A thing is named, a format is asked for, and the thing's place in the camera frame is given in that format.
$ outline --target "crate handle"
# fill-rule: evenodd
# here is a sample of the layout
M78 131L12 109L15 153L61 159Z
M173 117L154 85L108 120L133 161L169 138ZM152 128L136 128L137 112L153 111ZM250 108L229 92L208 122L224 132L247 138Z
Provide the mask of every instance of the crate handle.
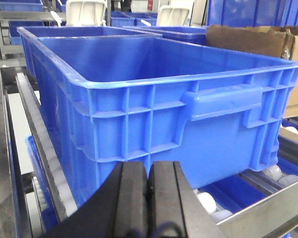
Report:
M249 84L186 92L181 101L191 121L243 112L261 106L263 88Z

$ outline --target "metal shelf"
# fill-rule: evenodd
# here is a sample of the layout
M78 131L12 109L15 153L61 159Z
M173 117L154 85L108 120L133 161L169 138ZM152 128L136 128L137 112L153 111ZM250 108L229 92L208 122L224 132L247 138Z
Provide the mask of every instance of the metal shelf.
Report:
M3 81L5 80L0 78L0 237L27 238L31 237L31 230L25 209L24 184L18 168L7 92ZM29 83L24 82L19 83L20 91L30 89ZM28 119L30 123L35 124L33 118ZM36 144L40 143L35 129L32 133ZM281 129L279 141L279 154L298 165L298 135ZM39 151L40 159L44 163L43 147ZM228 238L278 238L298 227L298 182L281 189L254 172L245 172L240 176L270 195L217 223ZM52 179L49 180L49 187L52 194L56 194L53 195L53 200L61 221L65 218L64 208L59 204L57 192L53 192L55 188Z
M17 21L54 21L49 10L57 11L56 1L52 0L52 6L48 0L45 2L45 7L47 11L43 12L31 12L31 11L0 11L0 52L1 57L4 60L6 54L21 54L23 53L23 48L21 45L6 45L3 41L2 34L2 24L8 23L10 20ZM62 21L66 21L66 14L63 12L58 12L58 15Z

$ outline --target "black cable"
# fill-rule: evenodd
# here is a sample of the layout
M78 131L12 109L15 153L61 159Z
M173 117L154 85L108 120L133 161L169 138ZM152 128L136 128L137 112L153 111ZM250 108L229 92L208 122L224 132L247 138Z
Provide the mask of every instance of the black cable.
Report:
M125 238L145 238L143 234L141 234L138 230L130 230Z
M165 222L155 229L148 238L161 238L163 232L167 230L174 230L178 238L182 238L182 231L180 227L174 222ZM138 230L130 230L125 238L146 238Z
M174 222L165 222L155 229L150 238L161 238L163 232L167 230L174 230L177 233L178 238L182 238L182 231L180 227Z

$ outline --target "blue bin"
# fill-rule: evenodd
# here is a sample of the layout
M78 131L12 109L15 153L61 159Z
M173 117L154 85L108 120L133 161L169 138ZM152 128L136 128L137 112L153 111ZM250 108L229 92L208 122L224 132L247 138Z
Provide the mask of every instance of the blue bin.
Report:
M12 45L22 45L21 36L16 30L19 26L44 26L44 23L42 21L10 21L9 36Z
M298 26L298 0L287 1L282 24L284 26Z
M42 0L0 0L1 11L43 11Z
M120 11L111 12L111 26L134 26L135 18L127 16Z
M207 25L283 26L287 0L210 0Z
M151 26L155 26L157 23L157 18L150 16L150 14L148 13L124 12L124 14L135 18L135 23L134 23L135 26L145 26L145 24L143 24L141 20L147 21L148 23L151 24Z
M41 113L78 206L117 161L180 161L193 188L277 163L297 62L153 36L30 41Z
M43 167L36 150L36 146L32 136L28 136L25 139L27 151L34 169L34 174L38 179L40 188L44 194L44 198L47 204L47 208L42 211L42 222L46 231L58 224L56 213L54 211L51 195L47 187L46 178L43 172Z
M239 176L225 178L201 189L211 194L221 207L232 213L239 212L266 197ZM290 233L283 236L283 238L289 237Z
M60 12L66 12L67 0L56 0L56 7Z
M94 36L94 37L112 37L112 36L131 36L131 35L147 35L148 32L137 31L132 29L122 29L117 27L26 27L19 28L18 32L21 34L24 54L26 55L26 65L32 75L35 75L33 62L31 60L31 46L29 39L36 37L82 37L82 36Z
M188 26L142 26L130 27L143 31L162 34L164 38L176 41L183 41L198 45L204 45L206 40L206 27L188 27Z

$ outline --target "cardboard box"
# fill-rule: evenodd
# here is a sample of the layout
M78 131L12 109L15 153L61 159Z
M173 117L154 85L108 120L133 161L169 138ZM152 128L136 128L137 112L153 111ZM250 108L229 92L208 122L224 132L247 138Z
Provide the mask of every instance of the cardboard box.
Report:
M298 61L298 27L211 26L207 46ZM298 116L298 85L290 94L285 118Z

